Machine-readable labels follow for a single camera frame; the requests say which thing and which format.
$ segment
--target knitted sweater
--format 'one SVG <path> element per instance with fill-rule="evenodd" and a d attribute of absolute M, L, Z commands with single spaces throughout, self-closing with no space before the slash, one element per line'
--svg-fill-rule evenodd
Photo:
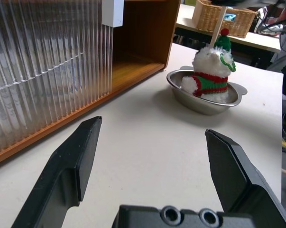
<path fill-rule="evenodd" d="M 221 78 L 213 75 L 195 72 L 192 78 L 196 81 L 198 89 L 194 92 L 195 96 L 202 94 L 224 93 L 227 91 L 228 77 Z"/>

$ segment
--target table surface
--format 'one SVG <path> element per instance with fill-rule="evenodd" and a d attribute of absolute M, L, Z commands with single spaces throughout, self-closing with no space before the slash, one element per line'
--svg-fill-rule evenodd
<path fill-rule="evenodd" d="M 120 204 L 222 210 L 206 128 L 239 143 L 280 199 L 282 74 L 237 64 L 230 81 L 248 94 L 239 106 L 204 116 L 179 104 L 166 81 L 195 53 L 173 44 L 164 71 L 1 163 L 0 228 L 12 225 L 52 152 L 97 115 L 103 124 L 84 201 L 68 211 L 64 228 L 111 227 Z"/>
<path fill-rule="evenodd" d="M 181 4 L 177 16 L 176 26 L 194 32 L 210 35 L 209 32 L 203 32 L 196 29 L 196 27 L 192 22 L 193 13 L 194 13 L 194 6 Z M 275 53 L 279 53 L 281 51 L 280 41 L 278 38 L 275 37 L 263 36 L 260 34 L 249 32 L 245 38 L 230 37 L 230 36 L 229 38 L 233 42 L 251 46 L 254 48 L 268 50 Z"/>

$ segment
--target plush toy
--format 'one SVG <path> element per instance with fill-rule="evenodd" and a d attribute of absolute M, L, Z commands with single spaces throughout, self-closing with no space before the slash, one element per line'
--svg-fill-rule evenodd
<path fill-rule="evenodd" d="M 183 77 L 183 90 L 206 100 L 226 103 L 228 76 L 236 71 L 228 33 L 228 29 L 223 29 L 214 48 L 204 47 L 196 53 L 194 74 Z"/>

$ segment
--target stainless steel bowl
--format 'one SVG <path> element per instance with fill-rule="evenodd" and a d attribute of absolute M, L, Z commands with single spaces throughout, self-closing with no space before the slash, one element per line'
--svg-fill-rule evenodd
<path fill-rule="evenodd" d="M 241 102 L 242 96 L 247 94 L 246 88 L 236 83 L 229 82 L 228 99 L 226 104 L 217 103 L 193 96 L 181 88 L 182 78 L 184 76 L 190 76 L 193 73 L 193 70 L 175 70 L 167 75 L 167 81 L 170 83 L 177 101 L 196 112 L 205 115 L 215 115 L 222 113 L 230 107 L 237 106 Z"/>

